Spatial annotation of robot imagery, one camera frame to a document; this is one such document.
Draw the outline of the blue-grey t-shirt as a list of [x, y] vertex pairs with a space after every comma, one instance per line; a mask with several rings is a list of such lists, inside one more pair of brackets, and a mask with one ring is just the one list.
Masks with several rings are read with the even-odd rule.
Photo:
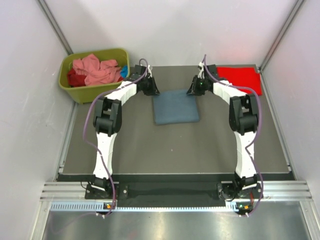
[[186, 89], [169, 90], [152, 99], [156, 125], [196, 123], [200, 121], [197, 99]]

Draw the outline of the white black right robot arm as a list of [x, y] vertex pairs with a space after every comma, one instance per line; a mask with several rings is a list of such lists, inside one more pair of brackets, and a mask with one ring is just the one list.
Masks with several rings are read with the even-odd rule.
[[216, 65], [198, 64], [199, 73], [192, 79], [188, 95], [202, 96], [207, 91], [220, 97], [229, 106], [228, 122], [234, 133], [237, 163], [231, 186], [222, 187], [219, 194], [227, 201], [245, 198], [258, 185], [254, 161], [254, 141], [259, 129], [260, 106], [254, 94], [245, 87], [234, 86], [218, 77]]

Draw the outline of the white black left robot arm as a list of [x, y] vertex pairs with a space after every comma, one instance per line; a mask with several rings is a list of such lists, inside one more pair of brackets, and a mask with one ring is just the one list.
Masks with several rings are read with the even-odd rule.
[[122, 127], [122, 107], [138, 92], [143, 92], [146, 96], [160, 94], [149, 64], [136, 65], [134, 72], [126, 77], [116, 89], [103, 92], [93, 100], [88, 113], [93, 112], [93, 127], [97, 143], [86, 139], [88, 118], [83, 128], [83, 140], [96, 150], [94, 180], [89, 184], [102, 198], [110, 197], [113, 204], [116, 203], [116, 186], [112, 179], [112, 159], [114, 143]]

